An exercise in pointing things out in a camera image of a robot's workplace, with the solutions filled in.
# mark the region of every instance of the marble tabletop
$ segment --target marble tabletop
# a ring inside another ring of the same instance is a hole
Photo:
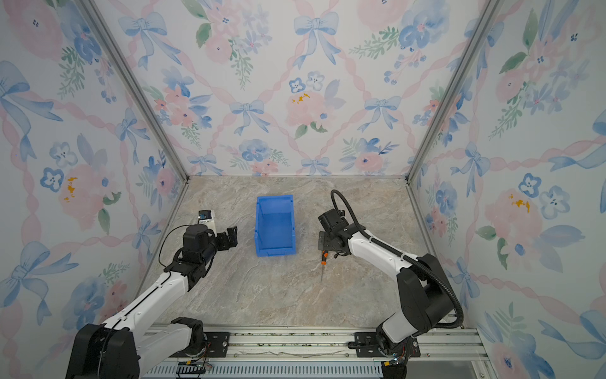
[[[359,222],[377,237],[417,255],[426,254],[403,178],[194,176],[169,229],[214,211],[218,232],[238,227],[238,246],[218,252],[209,274],[158,319],[185,316],[210,324],[376,327],[399,307],[396,283],[353,255],[329,256],[321,276],[318,216],[340,190]],[[257,257],[257,196],[293,195],[296,255]],[[185,228],[162,251],[167,264],[182,246]],[[161,273],[157,257],[147,288]]]

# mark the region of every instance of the floral wallpaper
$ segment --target floral wallpaper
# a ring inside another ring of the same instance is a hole
[[[484,4],[97,2],[192,175],[407,173]]]
[[[73,2],[0,8],[0,377],[58,378],[134,298],[182,182]]]
[[[499,378],[606,378],[606,4],[505,0],[414,178]]]

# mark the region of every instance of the pink flower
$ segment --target pink flower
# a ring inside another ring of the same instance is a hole
[[[377,153],[363,153],[356,159],[356,167],[361,172],[380,171],[383,159]]]
[[[238,24],[240,17],[231,7],[231,1],[224,0],[223,5],[213,3],[214,9],[207,12],[208,19],[213,22],[213,27],[217,34],[227,34],[235,37],[238,33]]]
[[[493,345],[490,361],[499,374],[499,379],[528,379],[528,372],[522,361],[505,344]]]
[[[168,195],[175,185],[175,174],[171,169],[160,169],[156,177],[158,195]]]
[[[520,70],[508,71],[496,86],[496,98],[500,102],[507,102],[518,94],[524,85],[524,76]]]
[[[166,92],[166,96],[165,96],[166,102],[174,104],[178,107],[187,106],[189,99],[187,98],[187,96],[183,96],[181,94],[181,88],[179,86],[175,87],[174,90],[166,87],[164,89],[164,92]]]
[[[429,105],[423,108],[423,110],[431,110],[432,112],[435,112],[439,105],[440,102],[438,100],[429,100]]]
[[[446,217],[440,213],[438,207],[434,207],[431,210],[431,217],[433,217],[433,223],[438,230],[438,235],[440,237],[443,236],[446,233],[446,226],[448,224]]]
[[[166,108],[166,101],[160,99],[156,99],[154,101],[156,102],[156,106],[154,107],[155,110],[168,110],[168,108]]]
[[[208,58],[218,64],[224,64],[229,61],[231,56],[231,45],[226,37],[216,34],[204,44]]]
[[[501,251],[501,254],[508,254],[507,263],[512,268],[522,263],[530,270],[530,260],[540,257],[533,247],[542,230],[541,213],[537,206],[526,195],[512,188],[501,192],[493,204],[486,205],[485,216],[494,227],[496,236],[507,242]]]
[[[255,162],[255,164],[250,165],[250,168],[253,169],[253,172],[263,176],[267,176],[272,172],[278,172],[278,164],[269,159],[266,159],[263,162]]]
[[[63,33],[52,9],[38,0],[5,0],[8,24],[19,42],[38,58],[59,61]]]
[[[324,105],[324,97],[314,92],[300,92],[289,97],[286,109],[286,123],[291,126],[309,126],[312,121],[316,121],[316,127],[319,128],[321,124],[328,124],[332,118]]]
[[[378,32],[399,21],[407,7],[408,0],[387,1],[385,3],[381,0],[360,0],[358,2],[358,18],[370,30]]]
[[[95,172],[88,164],[79,164],[65,176],[59,202],[65,214],[75,218],[81,230],[93,227],[99,211],[103,208],[103,197],[113,199],[116,192],[113,174],[104,166]]]
[[[105,295],[105,304],[99,313],[100,322],[107,320],[111,316],[120,312],[128,305],[128,301],[124,298],[127,285],[118,280]]]
[[[186,107],[172,107],[172,115],[170,122],[173,125],[183,125],[186,128],[191,128],[193,125],[194,113]]]

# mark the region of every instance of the vent grille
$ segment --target vent grille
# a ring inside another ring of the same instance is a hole
[[[381,364],[375,362],[212,362],[205,378],[382,378]],[[162,362],[144,378],[175,378],[176,362]],[[196,367],[179,366],[183,378]]]

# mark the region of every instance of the blue flower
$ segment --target blue flower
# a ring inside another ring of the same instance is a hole
[[[375,146],[377,143],[379,143],[379,138],[372,138],[368,142],[365,138],[360,138],[356,145],[356,151],[359,153],[379,152],[379,147]]]
[[[579,68],[576,69],[576,72],[571,70],[570,73],[568,74],[568,77],[570,78],[570,82],[568,82],[568,86],[570,88],[572,88],[573,90],[576,90],[576,87],[579,85],[579,82],[581,82],[589,77],[589,74],[585,73],[585,69],[587,68],[588,64],[589,64],[589,59],[586,59],[583,61],[583,63],[581,63]]]
[[[40,179],[40,185],[53,192],[59,192],[63,179],[64,175],[61,169],[53,170],[50,167],[47,167],[44,169],[42,179]]]
[[[165,76],[163,81],[170,89],[174,90],[176,86],[179,86],[179,88],[181,88],[181,94],[183,96],[190,96],[190,91],[187,88],[187,86],[193,84],[193,79],[190,76],[186,76],[185,78],[183,78],[181,76],[181,73],[175,66],[171,66],[170,71],[167,69],[162,69],[162,73]]]
[[[257,14],[255,14],[255,17],[257,17],[257,20],[261,21],[263,24],[267,24],[269,21],[267,21],[267,16],[269,16],[269,12],[263,12],[263,8],[261,7],[261,4],[257,5]]]
[[[265,46],[268,46],[269,42],[273,39],[270,35],[267,34],[269,33],[269,26],[261,26],[261,24],[257,23],[257,33],[259,33],[259,38],[261,39],[261,41],[263,41]]]
[[[436,227],[435,224],[433,223],[433,217],[431,216],[430,213],[428,213],[427,216],[425,216],[425,224],[427,225],[427,229],[429,231],[435,229],[435,227]]]
[[[544,110],[545,105],[543,101],[548,100],[551,95],[551,89],[547,90],[547,84],[541,88],[541,91],[534,90],[534,96],[532,100],[527,100],[526,104],[524,104],[525,108],[532,107],[530,110],[530,115],[534,115],[536,110]]]
[[[443,181],[440,184],[440,189],[436,192],[436,202],[440,207],[441,214],[446,217],[451,217],[455,214],[457,194],[450,182]]]
[[[57,13],[61,20],[61,31],[63,31],[65,37],[74,44],[78,55],[92,64],[93,59],[98,59],[101,56],[101,46],[92,36],[90,28],[76,5],[70,1],[65,6],[58,7]]]
[[[78,163],[78,157],[72,152],[67,142],[55,142],[48,152],[51,158],[55,160],[57,166],[64,168],[67,165],[73,166]]]
[[[428,43],[436,42],[448,30],[450,7],[444,0],[422,1],[413,5],[402,17],[402,31],[399,42],[401,47],[416,44],[423,49]]]
[[[320,91],[323,86],[324,75],[320,74],[320,71],[311,71],[307,74],[307,87],[313,88],[314,91]]]
[[[257,40],[257,33],[255,31],[253,31],[252,33],[250,33],[249,30],[246,31],[246,38],[244,39],[244,43],[246,44],[244,46],[244,50],[246,50],[247,53],[259,53],[259,50],[257,50],[257,48],[261,47],[261,44]]]
[[[242,25],[246,26],[249,29],[252,29],[253,22],[255,21],[255,18],[253,17],[253,12],[249,11],[249,10],[243,10],[242,18],[244,19],[244,22],[242,23]]]
[[[566,213],[570,210],[568,205],[570,195],[558,186],[553,186],[549,192],[542,192],[539,201],[543,205],[541,214],[548,220],[558,216],[558,213]]]
[[[253,160],[261,162],[270,156],[270,149],[267,144],[256,138],[253,140],[245,139],[239,149],[242,153],[242,159],[249,162]]]
[[[137,232],[137,234],[133,238],[133,242],[131,243],[131,246],[133,246],[135,249],[138,249],[139,246],[141,246],[142,242],[145,245],[147,245],[147,261],[148,262],[152,258],[152,253],[150,251],[152,242],[150,241],[149,236],[158,234],[161,232],[161,230],[158,229],[158,223],[155,223],[153,226],[150,227],[151,224],[152,224],[152,222],[151,222],[149,216],[146,215],[145,213],[143,213],[143,216],[141,216],[141,227],[139,228],[139,231]]]
[[[520,191],[524,192],[529,198],[536,198],[539,196],[539,186],[541,185],[541,178],[538,176],[532,176],[529,172],[524,175],[524,179],[518,185]]]
[[[150,181],[152,183],[155,183],[156,178],[158,177],[158,173],[160,172],[160,169],[162,168],[162,163],[161,162],[156,163],[156,159],[153,157],[153,155],[150,156],[150,159],[148,161],[149,161],[149,166],[143,167],[143,172],[150,179]]]
[[[556,89],[556,92],[553,96],[550,96],[547,99],[549,102],[549,108],[547,109],[547,114],[550,115],[554,110],[556,112],[560,112],[562,110],[562,104],[560,101],[565,100],[570,96],[570,91],[566,90],[566,82],[561,83]]]
[[[105,280],[100,277],[88,277],[76,286],[72,297],[61,310],[63,329],[82,329],[86,324],[95,322],[97,313],[105,303]]]
[[[545,328],[541,331],[542,334],[566,343],[576,355],[589,360],[602,359],[604,354],[606,354],[606,318],[597,310],[588,310],[581,314],[580,319],[581,325],[597,341],[569,342],[553,326],[542,320],[538,321]],[[606,362],[596,373],[595,379],[602,379],[604,377],[606,377]]]
[[[446,272],[446,276],[452,278],[452,280],[456,284],[461,284],[463,283],[463,281],[465,281],[465,283],[463,283],[463,285],[461,286],[461,294],[459,295],[459,301],[463,306],[465,306],[465,308],[469,309],[469,304],[467,303],[467,295],[469,295],[469,297],[472,299],[480,296],[480,287],[478,287],[478,284],[476,282],[471,280],[471,276],[467,272],[467,265],[462,257],[459,257],[459,259],[456,260],[456,266],[459,269],[460,274],[455,277],[452,276],[452,274],[448,270],[444,271]]]
[[[295,80],[291,80],[288,82],[290,85],[290,91],[292,93],[297,93],[305,90],[305,84],[301,81],[301,78],[296,78]]]

